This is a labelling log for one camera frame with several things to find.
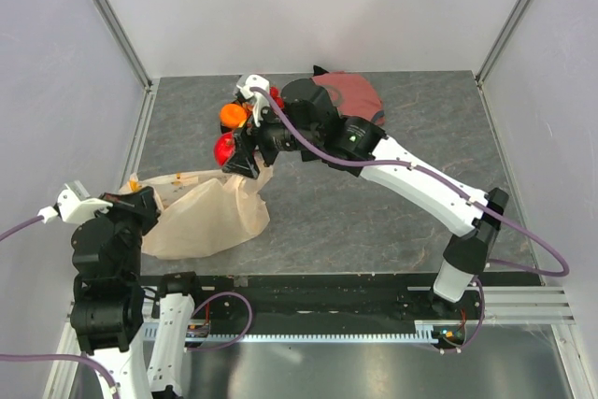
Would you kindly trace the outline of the beige banana print plastic bag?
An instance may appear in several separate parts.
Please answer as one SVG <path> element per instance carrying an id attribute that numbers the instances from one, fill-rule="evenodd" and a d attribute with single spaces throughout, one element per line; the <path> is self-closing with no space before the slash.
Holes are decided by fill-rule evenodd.
<path id="1" fill-rule="evenodd" d="M 151 187 L 161 211 L 143 238 L 142 252 L 161 260 L 206 258 L 260 235 L 270 222 L 260 190 L 274 170 L 263 164 L 258 168 L 256 179 L 220 170 L 145 180 L 130 176 L 120 193 Z"/>

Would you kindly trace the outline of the red apple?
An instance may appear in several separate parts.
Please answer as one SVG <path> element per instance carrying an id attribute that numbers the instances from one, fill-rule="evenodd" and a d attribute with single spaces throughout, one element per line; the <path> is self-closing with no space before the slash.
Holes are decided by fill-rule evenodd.
<path id="1" fill-rule="evenodd" d="M 232 132 L 222 134 L 216 141 L 213 153 L 216 163 L 224 166 L 235 152 L 235 140 Z"/>

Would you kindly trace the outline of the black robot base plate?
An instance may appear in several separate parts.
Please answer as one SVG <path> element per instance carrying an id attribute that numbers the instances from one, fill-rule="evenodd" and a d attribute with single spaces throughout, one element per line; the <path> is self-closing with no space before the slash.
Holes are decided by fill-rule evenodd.
<path id="1" fill-rule="evenodd" d="M 394 321 L 466 319 L 469 323 L 480 317 L 476 288 L 452 304 L 433 295 L 433 281 L 429 273 L 198 277 L 201 298 L 237 292 L 249 300 L 255 320 L 323 313 Z"/>

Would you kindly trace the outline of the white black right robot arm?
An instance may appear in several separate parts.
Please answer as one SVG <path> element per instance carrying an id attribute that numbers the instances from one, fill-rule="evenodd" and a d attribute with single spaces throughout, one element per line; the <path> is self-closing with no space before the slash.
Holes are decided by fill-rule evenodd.
<path id="1" fill-rule="evenodd" d="M 258 75 L 241 78 L 235 100 L 220 111 L 222 136 L 214 152 L 223 171 L 257 178 L 281 152 L 376 183 L 425 210 L 451 232 L 428 294 L 428 307 L 449 318 L 480 275 L 501 229 L 508 194 L 463 184 L 414 156 L 380 126 L 341 113 L 311 78 L 277 90 Z"/>

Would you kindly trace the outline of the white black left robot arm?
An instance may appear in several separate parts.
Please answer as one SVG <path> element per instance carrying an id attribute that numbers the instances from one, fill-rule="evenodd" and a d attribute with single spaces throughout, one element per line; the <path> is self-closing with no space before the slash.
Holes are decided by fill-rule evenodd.
<path id="1" fill-rule="evenodd" d="M 187 329 L 202 313 L 205 296 L 193 272 L 161 277 L 156 294 L 158 327 L 144 358 L 140 281 L 143 238 L 161 215 L 154 190 L 98 198 L 74 182 L 61 193 L 62 220 L 71 237 L 74 305 L 70 323 L 80 350 L 102 365 L 106 398 L 180 398 Z"/>

